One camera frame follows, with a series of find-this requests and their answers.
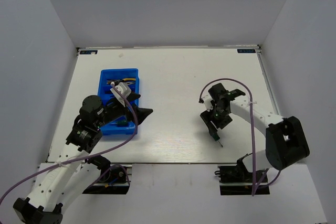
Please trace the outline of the green stubby screwdriver orange cap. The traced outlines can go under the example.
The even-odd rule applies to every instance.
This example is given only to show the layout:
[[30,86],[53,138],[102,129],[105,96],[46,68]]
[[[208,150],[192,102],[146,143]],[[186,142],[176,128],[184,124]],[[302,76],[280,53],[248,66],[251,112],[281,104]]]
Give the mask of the green stubby screwdriver orange cap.
[[223,145],[222,145],[222,143],[220,142],[220,137],[218,136],[217,132],[213,133],[213,134],[211,135],[211,137],[213,138],[213,140],[214,140],[215,142],[217,142],[217,143],[221,146],[221,148],[223,148]]

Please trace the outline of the green stubby flathead screwdriver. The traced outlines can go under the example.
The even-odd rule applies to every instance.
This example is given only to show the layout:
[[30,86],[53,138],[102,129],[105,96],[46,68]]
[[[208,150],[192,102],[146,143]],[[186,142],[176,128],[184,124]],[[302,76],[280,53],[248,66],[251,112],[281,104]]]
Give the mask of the green stubby flathead screwdriver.
[[110,123],[111,126],[115,126],[115,127],[127,127],[129,125],[129,122],[124,119],[124,120],[116,120],[112,123]]

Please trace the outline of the yellow black long-nose pliers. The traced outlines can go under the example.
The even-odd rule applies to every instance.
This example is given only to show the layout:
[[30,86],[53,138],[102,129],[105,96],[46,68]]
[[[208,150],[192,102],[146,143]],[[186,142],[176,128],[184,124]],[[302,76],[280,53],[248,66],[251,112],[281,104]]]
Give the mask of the yellow black long-nose pliers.
[[120,84],[120,83],[125,83],[127,84],[128,86],[129,85],[135,85],[136,84],[136,78],[123,78],[123,79],[119,79],[116,81],[117,84]]

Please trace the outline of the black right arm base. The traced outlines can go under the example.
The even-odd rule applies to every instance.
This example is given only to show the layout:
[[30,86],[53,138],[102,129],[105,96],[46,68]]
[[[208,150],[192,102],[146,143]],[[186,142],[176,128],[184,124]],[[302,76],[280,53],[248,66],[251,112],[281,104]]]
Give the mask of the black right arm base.
[[243,164],[243,158],[235,165],[219,165],[214,175],[219,179],[221,196],[246,196],[252,194],[253,174]]

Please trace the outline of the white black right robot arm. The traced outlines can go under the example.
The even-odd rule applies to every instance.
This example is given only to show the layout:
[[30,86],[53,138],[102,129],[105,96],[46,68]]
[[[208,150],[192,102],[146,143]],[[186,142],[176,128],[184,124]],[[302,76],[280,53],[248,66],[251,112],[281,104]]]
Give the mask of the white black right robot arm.
[[251,102],[239,89],[228,91],[218,83],[209,89],[207,95],[201,96],[199,102],[205,105],[205,111],[200,117],[215,141],[220,139],[217,131],[233,120],[231,114],[244,119],[265,137],[264,150],[248,154],[239,160],[242,165],[238,166],[237,175],[245,182],[255,177],[258,170],[274,168],[281,171],[310,154],[298,118],[286,118],[268,112]]

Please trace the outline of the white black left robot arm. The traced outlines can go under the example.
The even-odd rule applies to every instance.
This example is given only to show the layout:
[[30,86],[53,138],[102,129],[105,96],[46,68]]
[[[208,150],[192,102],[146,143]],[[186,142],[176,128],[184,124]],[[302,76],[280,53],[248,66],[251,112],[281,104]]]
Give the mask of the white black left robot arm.
[[25,198],[18,198],[13,208],[23,223],[61,223],[69,205],[87,188],[110,178],[113,165],[103,155],[92,154],[103,134],[101,128],[121,117],[139,126],[152,112],[133,103],[140,97],[132,92],[103,104],[97,95],[82,102],[79,115],[66,138],[55,165],[45,169],[44,179]]

